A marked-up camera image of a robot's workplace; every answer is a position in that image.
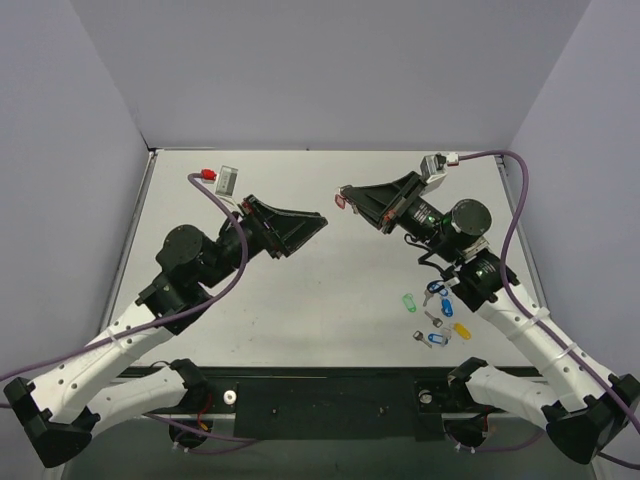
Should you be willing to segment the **red key tag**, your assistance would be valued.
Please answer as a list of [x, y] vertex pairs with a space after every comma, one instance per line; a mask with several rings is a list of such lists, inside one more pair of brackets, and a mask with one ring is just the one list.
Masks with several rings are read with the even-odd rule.
[[334, 203], [336, 204], [336, 206], [342, 210], [344, 210], [346, 208], [347, 202], [345, 200], [345, 198], [343, 196], [341, 196], [340, 194], [336, 193], [334, 195]]

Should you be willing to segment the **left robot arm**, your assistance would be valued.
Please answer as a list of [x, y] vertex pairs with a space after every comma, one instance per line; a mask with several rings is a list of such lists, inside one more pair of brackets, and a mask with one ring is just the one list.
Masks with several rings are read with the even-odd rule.
[[327, 224], [317, 212], [276, 209], [250, 195], [215, 240], [192, 225], [171, 230], [156, 256], [159, 274], [81, 354], [5, 386], [10, 408], [42, 464], [68, 462], [95, 436], [135, 416], [174, 407], [202, 410], [213, 394], [189, 359], [133, 381], [112, 382], [197, 321], [212, 305], [209, 289], [222, 281], [234, 285], [237, 273], [262, 251], [274, 259], [292, 255]]

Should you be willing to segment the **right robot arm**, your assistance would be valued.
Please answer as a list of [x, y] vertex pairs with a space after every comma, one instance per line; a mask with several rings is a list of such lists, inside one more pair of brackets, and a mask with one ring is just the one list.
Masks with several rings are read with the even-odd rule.
[[402, 228], [425, 249], [420, 264], [431, 256], [446, 262], [440, 286], [502, 333], [545, 380], [527, 381], [472, 357], [449, 373], [449, 402], [516, 415], [544, 429], [569, 459], [590, 463], [628, 424], [639, 404], [638, 380], [594, 361], [538, 306], [488, 246], [492, 217], [484, 204], [463, 199], [442, 213], [424, 200], [428, 188], [411, 172], [391, 183], [347, 185], [339, 195], [381, 233]]

